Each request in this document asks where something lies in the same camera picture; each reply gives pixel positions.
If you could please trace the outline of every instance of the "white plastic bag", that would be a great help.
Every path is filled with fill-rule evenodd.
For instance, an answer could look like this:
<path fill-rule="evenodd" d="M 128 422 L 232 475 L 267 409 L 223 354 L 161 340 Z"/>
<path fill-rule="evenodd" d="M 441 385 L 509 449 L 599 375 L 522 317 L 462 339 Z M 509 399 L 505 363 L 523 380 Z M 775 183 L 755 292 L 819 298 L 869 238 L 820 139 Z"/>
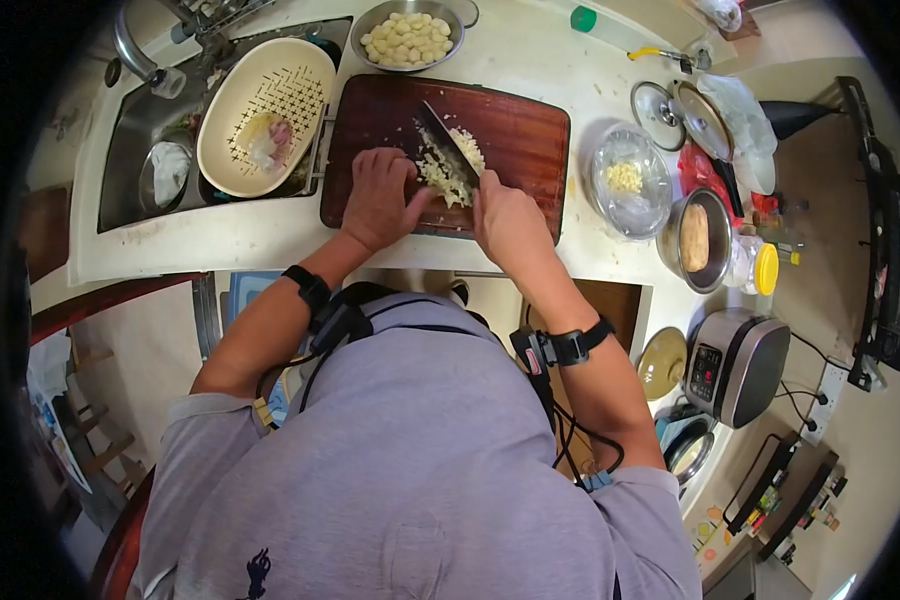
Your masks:
<path fill-rule="evenodd" d="M 735 0 L 692 0 L 701 13 L 711 18 L 721 30 L 735 32 L 744 24 L 744 13 Z"/>
<path fill-rule="evenodd" d="M 272 112 L 255 114 L 237 134 L 237 145 L 266 173 L 283 168 L 294 140 L 294 128 Z"/>
<path fill-rule="evenodd" d="M 777 136 L 754 92 L 735 77 L 703 73 L 696 89 L 713 103 L 733 137 L 733 157 L 771 157 L 777 151 Z"/>

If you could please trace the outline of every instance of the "gray t-shirt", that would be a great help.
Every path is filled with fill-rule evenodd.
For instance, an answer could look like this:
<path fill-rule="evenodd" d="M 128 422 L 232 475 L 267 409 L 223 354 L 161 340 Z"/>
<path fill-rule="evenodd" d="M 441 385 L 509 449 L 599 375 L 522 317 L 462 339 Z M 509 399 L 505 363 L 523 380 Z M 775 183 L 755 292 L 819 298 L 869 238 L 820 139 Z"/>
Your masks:
<path fill-rule="evenodd" d="M 612 598 L 616 575 L 623 600 L 701 598 L 674 476 L 636 466 L 590 494 L 574 486 L 551 468 L 540 400 L 489 330 L 422 294 L 364 312 L 422 298 L 339 347 L 306 410 L 269 435 L 246 399 L 172 406 L 133 592 L 590 599 Z"/>

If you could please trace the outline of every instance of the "knife blade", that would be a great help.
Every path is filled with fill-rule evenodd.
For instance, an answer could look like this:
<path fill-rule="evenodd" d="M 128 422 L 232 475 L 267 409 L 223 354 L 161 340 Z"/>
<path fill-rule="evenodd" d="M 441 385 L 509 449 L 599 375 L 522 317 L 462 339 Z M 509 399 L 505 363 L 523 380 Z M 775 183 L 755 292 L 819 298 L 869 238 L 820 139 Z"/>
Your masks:
<path fill-rule="evenodd" d="M 430 134 L 433 145 L 443 153 L 446 162 L 449 163 L 446 166 L 453 170 L 467 186 L 480 189 L 480 175 L 467 160 L 464 151 L 453 140 L 450 130 L 444 125 L 443 119 L 437 116 L 430 102 L 421 101 L 417 107 L 417 114 L 420 117 L 421 125 Z"/>

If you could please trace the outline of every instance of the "stainless steel sink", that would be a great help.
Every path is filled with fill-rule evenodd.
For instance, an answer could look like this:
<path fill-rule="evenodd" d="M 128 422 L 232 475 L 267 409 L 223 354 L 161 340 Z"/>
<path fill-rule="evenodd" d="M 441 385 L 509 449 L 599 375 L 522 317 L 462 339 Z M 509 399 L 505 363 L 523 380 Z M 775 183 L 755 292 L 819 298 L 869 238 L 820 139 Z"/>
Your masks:
<path fill-rule="evenodd" d="M 316 31 L 318 31 L 316 37 L 321 41 L 333 42 L 336 44 L 337 50 L 342 49 L 347 44 L 352 21 L 352 17 L 317 21 L 265 31 L 251 37 L 234 40 L 236 50 L 227 63 L 221 65 L 221 68 L 233 66 L 240 58 L 263 42 L 276 38 L 299 38 Z M 339 64 L 340 54 L 334 55 L 332 46 L 322 45 L 320 47 L 334 59 L 335 65 Z M 168 130 L 186 127 L 185 122 L 191 116 L 195 117 L 194 121 L 199 122 L 199 118 L 203 116 L 206 107 L 210 106 L 210 101 L 220 86 L 219 83 L 216 83 L 212 89 L 207 90 L 205 74 L 199 72 L 199 56 L 174 66 L 187 76 L 187 83 L 176 98 L 167 100 L 155 96 L 145 85 L 138 87 L 123 98 L 120 117 L 110 140 L 110 149 L 103 170 L 99 218 L 96 224 L 96 231 L 99 234 L 157 216 L 158 213 L 148 211 L 140 199 L 138 180 L 144 161 L 147 160 L 148 153 L 154 144 L 163 138 Z M 191 131 L 194 147 L 196 147 L 196 128 L 191 127 Z M 310 157 L 306 155 L 300 160 L 297 171 L 306 169 L 309 164 Z M 316 184 L 312 182 L 311 178 L 300 177 L 297 171 L 294 171 L 287 182 L 263 198 L 291 198 L 316 193 L 316 189 L 313 189 L 316 188 Z M 183 190 L 183 197 L 170 212 L 200 209 L 226 202 L 250 202 L 253 200 L 258 200 L 258 198 L 231 198 L 214 188 L 201 175 L 197 158 L 194 156 Z"/>

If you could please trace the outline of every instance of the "colander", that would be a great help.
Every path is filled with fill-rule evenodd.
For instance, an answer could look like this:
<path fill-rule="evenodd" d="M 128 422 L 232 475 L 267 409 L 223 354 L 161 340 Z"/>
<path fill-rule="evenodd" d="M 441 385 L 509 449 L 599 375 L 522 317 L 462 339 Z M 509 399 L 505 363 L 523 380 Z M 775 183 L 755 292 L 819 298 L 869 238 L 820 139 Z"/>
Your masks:
<path fill-rule="evenodd" d="M 330 56 L 302 39 L 280 37 L 246 53 L 216 92 L 196 138 L 196 162 L 210 184 L 231 196 L 253 198 L 280 186 L 310 145 L 337 76 Z M 258 167 L 237 145 L 240 131 L 260 113 L 293 127 L 283 166 Z"/>

